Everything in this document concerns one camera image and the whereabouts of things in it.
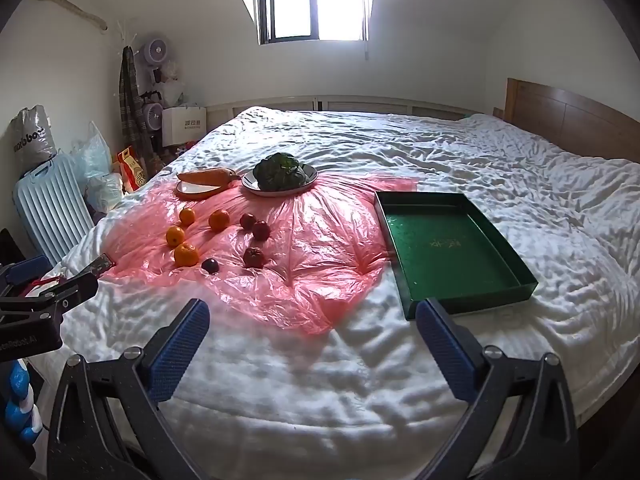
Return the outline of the red-edged phone on bed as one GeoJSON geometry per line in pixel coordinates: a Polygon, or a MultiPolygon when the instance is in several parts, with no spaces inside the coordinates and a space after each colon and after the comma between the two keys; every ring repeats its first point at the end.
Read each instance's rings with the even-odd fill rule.
{"type": "Polygon", "coordinates": [[[95,278],[100,278],[108,270],[111,270],[115,264],[116,262],[109,255],[101,254],[92,263],[80,270],[79,275],[91,274],[95,278]]]}

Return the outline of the black-rimmed white plate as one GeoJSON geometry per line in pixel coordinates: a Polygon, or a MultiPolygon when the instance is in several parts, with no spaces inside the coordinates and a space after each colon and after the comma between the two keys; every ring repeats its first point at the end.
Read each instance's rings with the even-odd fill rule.
{"type": "Polygon", "coordinates": [[[280,169],[271,174],[257,175],[250,170],[241,178],[243,188],[257,196],[284,197],[308,191],[314,185],[318,171],[314,166],[299,164],[295,169],[280,169]]]}

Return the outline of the window with dark frame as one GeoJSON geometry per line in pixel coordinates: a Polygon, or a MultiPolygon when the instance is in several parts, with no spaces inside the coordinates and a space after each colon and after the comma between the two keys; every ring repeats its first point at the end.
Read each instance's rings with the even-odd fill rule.
{"type": "Polygon", "coordinates": [[[367,41],[373,0],[256,0],[261,44],[367,41]]]}

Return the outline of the dark purple plum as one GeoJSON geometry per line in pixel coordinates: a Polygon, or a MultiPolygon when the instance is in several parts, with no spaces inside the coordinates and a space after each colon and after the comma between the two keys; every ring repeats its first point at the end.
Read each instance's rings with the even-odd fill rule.
{"type": "Polygon", "coordinates": [[[220,266],[216,259],[207,258],[202,262],[201,268],[208,274],[216,274],[219,272],[220,266]]]}

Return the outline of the upper purple fan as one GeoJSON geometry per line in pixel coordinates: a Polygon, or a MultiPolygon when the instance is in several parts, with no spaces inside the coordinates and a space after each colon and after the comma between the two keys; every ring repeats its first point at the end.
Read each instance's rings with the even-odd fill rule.
{"type": "Polygon", "coordinates": [[[162,38],[152,38],[144,44],[142,54],[149,66],[161,66],[168,57],[168,45],[162,38]]]}

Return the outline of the ribbed red tomato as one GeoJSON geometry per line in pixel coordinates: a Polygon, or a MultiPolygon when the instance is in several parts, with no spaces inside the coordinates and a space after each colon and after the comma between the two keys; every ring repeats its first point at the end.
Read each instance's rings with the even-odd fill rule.
{"type": "Polygon", "coordinates": [[[246,268],[262,269],[266,261],[266,256],[259,247],[250,246],[245,249],[243,262],[246,268]]]}

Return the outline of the red apple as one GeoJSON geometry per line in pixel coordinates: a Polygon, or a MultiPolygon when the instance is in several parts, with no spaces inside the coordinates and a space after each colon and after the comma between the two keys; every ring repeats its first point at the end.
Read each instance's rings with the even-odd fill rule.
{"type": "Polygon", "coordinates": [[[257,220],[254,214],[242,214],[240,218],[240,226],[245,231],[251,231],[256,222],[257,220]]]}
{"type": "Polygon", "coordinates": [[[265,221],[256,221],[252,227],[252,234],[258,242],[265,242],[271,235],[271,228],[265,221]]]}

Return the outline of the mandarin orange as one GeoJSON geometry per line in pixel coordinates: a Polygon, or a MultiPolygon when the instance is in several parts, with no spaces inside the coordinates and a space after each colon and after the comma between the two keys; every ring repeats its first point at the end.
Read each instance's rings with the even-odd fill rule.
{"type": "Polygon", "coordinates": [[[208,217],[208,226],[214,233],[224,232],[231,224],[231,218],[225,209],[217,209],[208,217]]]}

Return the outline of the red apple back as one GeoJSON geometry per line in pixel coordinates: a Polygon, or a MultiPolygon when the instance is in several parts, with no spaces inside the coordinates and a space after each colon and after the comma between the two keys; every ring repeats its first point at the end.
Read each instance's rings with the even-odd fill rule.
{"type": "Polygon", "coordinates": [[[256,222],[257,220],[254,214],[242,214],[240,218],[240,226],[245,231],[251,231],[256,222]]]}

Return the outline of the green shallow tray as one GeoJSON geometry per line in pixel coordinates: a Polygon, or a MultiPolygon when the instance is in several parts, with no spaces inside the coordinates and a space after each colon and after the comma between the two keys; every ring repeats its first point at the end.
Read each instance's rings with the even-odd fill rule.
{"type": "Polygon", "coordinates": [[[377,192],[374,208],[406,320],[422,300],[464,315],[529,300],[538,281],[465,195],[377,192]]]}

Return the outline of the dark green leafy vegetable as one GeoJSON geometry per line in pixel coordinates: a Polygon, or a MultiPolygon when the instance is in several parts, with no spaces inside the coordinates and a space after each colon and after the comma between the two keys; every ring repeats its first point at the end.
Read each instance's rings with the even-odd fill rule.
{"type": "Polygon", "coordinates": [[[262,159],[253,174],[259,188],[267,192],[288,191],[308,182],[303,165],[288,153],[274,153],[262,159]]]}

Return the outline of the large mandarin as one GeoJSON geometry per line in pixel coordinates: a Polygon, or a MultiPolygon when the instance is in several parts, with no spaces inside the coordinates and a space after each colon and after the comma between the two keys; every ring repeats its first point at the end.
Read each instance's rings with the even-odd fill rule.
{"type": "Polygon", "coordinates": [[[189,243],[182,243],[174,249],[174,263],[178,268],[196,266],[200,262],[198,250],[189,243]]]}

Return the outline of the small orange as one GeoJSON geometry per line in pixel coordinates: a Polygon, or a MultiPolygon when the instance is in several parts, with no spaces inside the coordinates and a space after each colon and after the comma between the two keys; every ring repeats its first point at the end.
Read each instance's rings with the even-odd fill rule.
{"type": "Polygon", "coordinates": [[[192,208],[184,207],[179,212],[179,219],[181,225],[187,228],[196,221],[196,214],[192,208]]]}

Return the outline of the light blue suitcase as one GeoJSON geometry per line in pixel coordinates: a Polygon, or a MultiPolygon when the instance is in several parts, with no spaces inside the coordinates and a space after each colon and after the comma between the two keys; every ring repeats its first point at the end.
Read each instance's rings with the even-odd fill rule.
{"type": "Polygon", "coordinates": [[[58,153],[16,182],[13,201],[30,241],[56,266],[93,228],[70,155],[58,153]]]}

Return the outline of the red yellow snack box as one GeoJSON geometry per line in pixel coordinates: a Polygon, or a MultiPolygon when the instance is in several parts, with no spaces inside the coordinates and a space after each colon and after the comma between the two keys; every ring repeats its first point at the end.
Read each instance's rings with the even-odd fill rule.
{"type": "Polygon", "coordinates": [[[113,168],[122,177],[122,187],[125,193],[136,192],[146,183],[144,170],[131,145],[113,157],[113,168]]]}

